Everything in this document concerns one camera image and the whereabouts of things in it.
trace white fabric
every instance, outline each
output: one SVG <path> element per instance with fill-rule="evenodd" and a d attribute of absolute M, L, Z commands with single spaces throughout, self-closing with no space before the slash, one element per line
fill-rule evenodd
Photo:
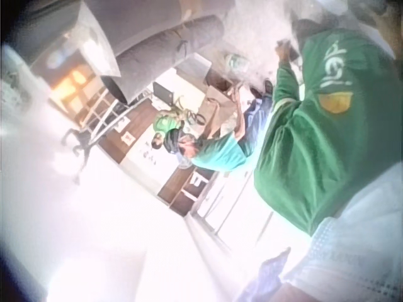
<path fill-rule="evenodd" d="M 322 302 L 401 301 L 402 163 L 326 218 L 285 281 Z"/>

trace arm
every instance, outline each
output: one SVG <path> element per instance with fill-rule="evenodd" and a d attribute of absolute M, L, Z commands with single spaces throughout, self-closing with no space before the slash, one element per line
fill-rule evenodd
<path fill-rule="evenodd" d="M 299 85 L 290 65 L 290 44 L 283 43 L 276 47 L 280 60 L 277 70 L 277 84 L 274 93 L 275 104 L 282 99 L 299 100 Z"/>
<path fill-rule="evenodd" d="M 206 126 L 204 127 L 204 131 L 200 135 L 201 137 L 208 138 L 211 135 L 212 125 L 213 125 L 213 122 L 215 120 L 215 117 L 216 117 L 217 112 L 219 111 L 219 107 L 220 107 L 218 103 L 214 103 L 214 105 L 215 105 L 215 108 L 214 108 L 214 111 L 213 111 L 213 115 L 210 118 L 210 120 L 208 121 L 208 123 L 206 124 Z"/>
<path fill-rule="evenodd" d="M 245 135 L 245 117 L 241 108 L 241 100 L 239 97 L 239 91 L 235 90 L 232 94 L 232 100 L 237 106 L 237 124 L 234 128 L 234 136 L 237 142 Z"/>

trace green jacket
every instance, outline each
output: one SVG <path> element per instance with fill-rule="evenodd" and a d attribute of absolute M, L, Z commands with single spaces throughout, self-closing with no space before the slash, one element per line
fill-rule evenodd
<path fill-rule="evenodd" d="M 393 62 L 352 31 L 314 35 L 302 58 L 303 101 L 290 66 L 279 66 L 254 184 L 273 210 L 313 234 L 402 160 L 403 95 Z"/>

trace black object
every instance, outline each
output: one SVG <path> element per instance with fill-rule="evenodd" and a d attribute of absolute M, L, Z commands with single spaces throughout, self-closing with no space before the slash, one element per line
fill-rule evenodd
<path fill-rule="evenodd" d="M 168 104 L 168 106 L 174 106 L 174 94 L 172 91 L 169 91 L 164 86 L 158 84 L 157 82 L 152 83 L 152 89 L 154 90 L 154 95 L 159 98 L 164 103 Z"/>
<path fill-rule="evenodd" d="M 169 130 L 164 137 L 164 147 L 170 154 L 176 154 L 179 152 L 178 140 L 181 135 L 181 130 L 172 129 Z"/>

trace hand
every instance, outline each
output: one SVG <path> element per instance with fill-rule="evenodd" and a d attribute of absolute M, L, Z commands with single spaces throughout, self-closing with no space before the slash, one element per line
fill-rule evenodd
<path fill-rule="evenodd" d="M 220 107 L 220 102 L 218 102 L 216 99 L 214 99 L 214 98 L 207 98 L 207 101 L 211 104 L 211 105 L 213 105 L 213 106 L 215 106 L 215 107 L 217 107 L 217 108 L 219 108 Z"/>
<path fill-rule="evenodd" d="M 291 49 L 290 41 L 285 41 L 277 45 L 275 50 L 280 62 L 287 63 L 290 61 L 290 49 Z"/>

